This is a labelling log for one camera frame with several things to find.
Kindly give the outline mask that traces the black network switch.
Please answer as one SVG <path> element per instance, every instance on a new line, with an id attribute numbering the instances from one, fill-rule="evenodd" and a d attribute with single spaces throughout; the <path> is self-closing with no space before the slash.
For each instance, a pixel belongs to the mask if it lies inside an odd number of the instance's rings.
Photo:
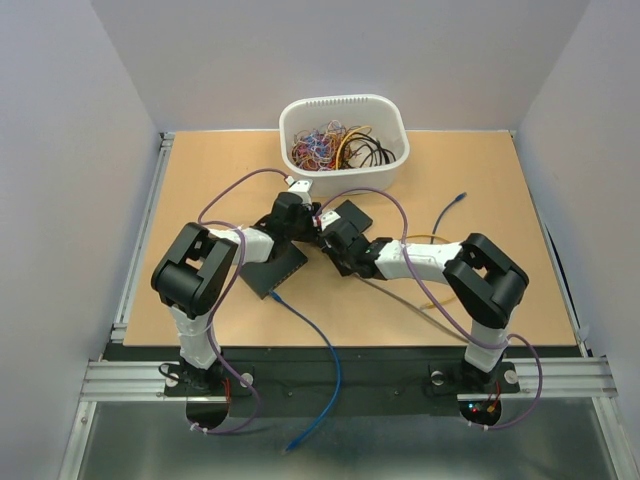
<path id="1" fill-rule="evenodd" d="M 351 222 L 359 233 L 366 232 L 373 225 L 372 218 L 349 199 L 342 202 L 334 211 L 342 219 Z"/>
<path id="2" fill-rule="evenodd" d="M 308 257 L 295 245 L 289 244 L 275 260 L 245 264 L 240 277 L 254 294 L 260 299 L 265 299 L 307 262 Z"/>

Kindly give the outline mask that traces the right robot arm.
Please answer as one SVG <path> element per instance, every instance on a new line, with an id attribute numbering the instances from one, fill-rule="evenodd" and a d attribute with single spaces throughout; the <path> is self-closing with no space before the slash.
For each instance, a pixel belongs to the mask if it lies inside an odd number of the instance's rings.
<path id="1" fill-rule="evenodd" d="M 495 380 L 507 346 L 508 324 L 529 277 L 488 237 L 472 233 L 462 242 L 437 245 L 389 237 L 370 241 L 337 214 L 327 214 L 317 223 L 320 245 L 343 276 L 411 278 L 449 286 L 472 319 L 461 381 L 472 390 L 482 390 Z"/>

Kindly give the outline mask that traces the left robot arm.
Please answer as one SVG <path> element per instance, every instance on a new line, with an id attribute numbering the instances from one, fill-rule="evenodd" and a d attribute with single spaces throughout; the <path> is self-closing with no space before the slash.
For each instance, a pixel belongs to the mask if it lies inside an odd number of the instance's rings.
<path id="1" fill-rule="evenodd" d="M 185 224 L 151 277 L 180 342 L 180 365 L 164 370 L 165 378 L 202 394 L 221 386 L 220 347 L 210 339 L 211 315 L 237 279 L 264 298 L 299 270 L 307 257 L 295 244 L 316 240 L 319 207 L 306 194 L 282 192 L 271 211 L 247 228 L 222 222 Z"/>

